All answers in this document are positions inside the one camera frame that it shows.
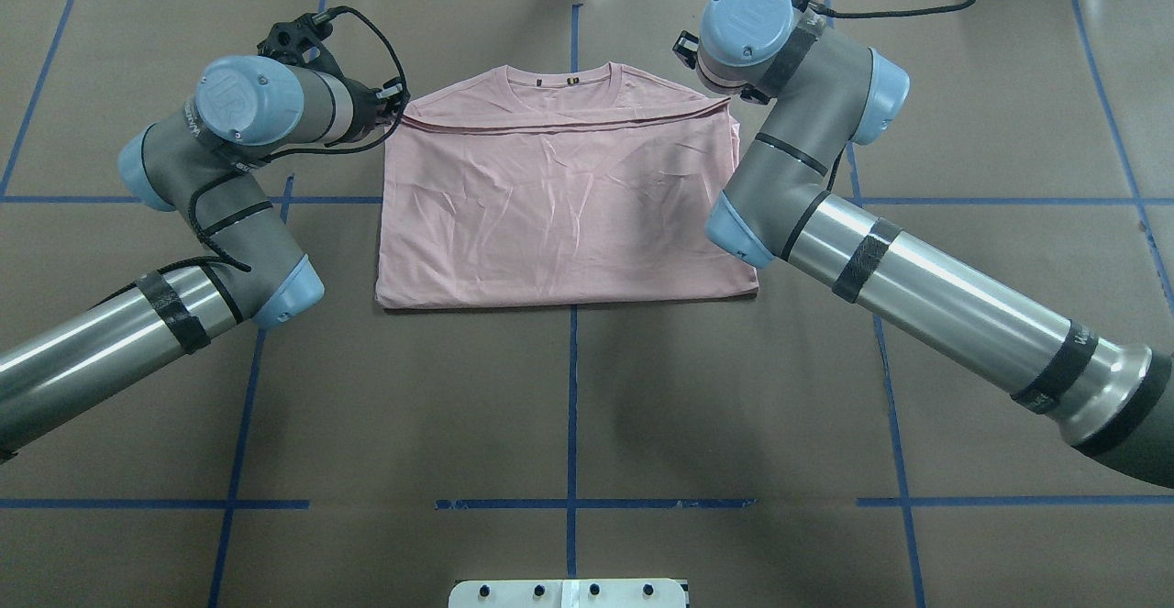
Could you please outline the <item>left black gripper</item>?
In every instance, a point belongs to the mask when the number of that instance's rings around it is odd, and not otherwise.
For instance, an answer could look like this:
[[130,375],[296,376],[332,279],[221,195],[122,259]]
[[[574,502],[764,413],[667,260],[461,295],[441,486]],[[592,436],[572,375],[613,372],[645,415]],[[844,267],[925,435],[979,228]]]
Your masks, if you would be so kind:
[[352,103],[352,120],[349,123],[349,141],[364,140],[375,127],[393,128],[400,124],[410,101],[410,92],[403,79],[372,87],[358,81],[349,81],[349,97]]

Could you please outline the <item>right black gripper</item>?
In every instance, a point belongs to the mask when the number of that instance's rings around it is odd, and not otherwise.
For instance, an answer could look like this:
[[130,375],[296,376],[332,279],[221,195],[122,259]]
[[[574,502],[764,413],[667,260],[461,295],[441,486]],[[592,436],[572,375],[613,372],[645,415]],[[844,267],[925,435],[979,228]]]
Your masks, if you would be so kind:
[[731,81],[731,79],[718,77],[716,74],[711,74],[711,72],[707,70],[706,65],[703,63],[696,65],[695,74],[699,77],[699,82],[714,94],[728,95],[728,97],[738,97],[741,101],[751,104],[768,104],[771,102],[770,95],[764,94],[756,85],[751,85],[745,81]]

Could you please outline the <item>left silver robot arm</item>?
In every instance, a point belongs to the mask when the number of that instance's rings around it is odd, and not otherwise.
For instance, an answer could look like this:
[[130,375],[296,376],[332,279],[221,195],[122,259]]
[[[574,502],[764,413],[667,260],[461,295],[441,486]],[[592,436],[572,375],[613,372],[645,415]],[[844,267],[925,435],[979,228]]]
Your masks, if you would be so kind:
[[239,324],[312,308],[324,285],[255,174],[377,148],[409,99],[402,65],[367,85],[328,50],[217,58],[112,161],[133,229],[4,229],[4,462]]

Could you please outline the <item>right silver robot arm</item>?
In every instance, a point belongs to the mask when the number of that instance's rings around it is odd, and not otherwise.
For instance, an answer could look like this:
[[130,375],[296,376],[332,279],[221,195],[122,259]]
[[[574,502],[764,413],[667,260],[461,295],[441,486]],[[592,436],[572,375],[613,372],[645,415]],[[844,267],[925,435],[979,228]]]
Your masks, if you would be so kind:
[[1119,345],[834,195],[852,144],[880,139],[908,72],[814,0],[709,0],[672,48],[702,83],[770,112],[718,194],[707,237],[790,265],[1001,389],[1107,469],[1170,487],[1170,356]]

